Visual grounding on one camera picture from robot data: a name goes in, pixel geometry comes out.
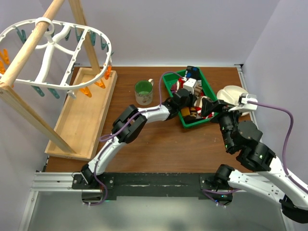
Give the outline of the black blue logo sock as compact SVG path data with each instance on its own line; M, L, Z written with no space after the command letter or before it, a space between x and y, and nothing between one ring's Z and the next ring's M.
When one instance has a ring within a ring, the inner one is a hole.
M193 78L196 80L200 80L200 69L198 67L195 66L187 66L186 67L186 71L185 71L185 75L186 78Z

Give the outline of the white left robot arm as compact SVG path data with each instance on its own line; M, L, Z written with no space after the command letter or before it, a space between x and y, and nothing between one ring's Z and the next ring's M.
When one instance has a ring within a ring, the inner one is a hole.
M105 145L80 171L83 184L89 189L100 183L99 175L105 172L109 162L125 145L133 142L146 124L167 121L178 115L181 109L193 106L197 97L186 89L178 90L172 97L154 107L137 108L130 105L114 121L110 134L100 138Z

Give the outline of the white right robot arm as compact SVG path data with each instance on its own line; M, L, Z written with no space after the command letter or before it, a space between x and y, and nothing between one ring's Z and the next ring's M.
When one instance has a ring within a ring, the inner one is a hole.
M226 152L239 155L237 161L246 169L266 179L269 183L255 180L235 168L222 164L217 169L213 181L220 189L232 188L234 192L244 190L263 197L281 208L289 219L306 224L308 222L308 186L287 168L286 154L282 158L261 142L263 133L252 121L239 121L242 113L252 112L258 106L280 110L290 117L290 126L282 150L286 151L287 142L293 128L293 115L286 109L259 103L253 95L243 94L239 97L238 106L223 100L202 100L201 114L217 113L212 118L219 124Z

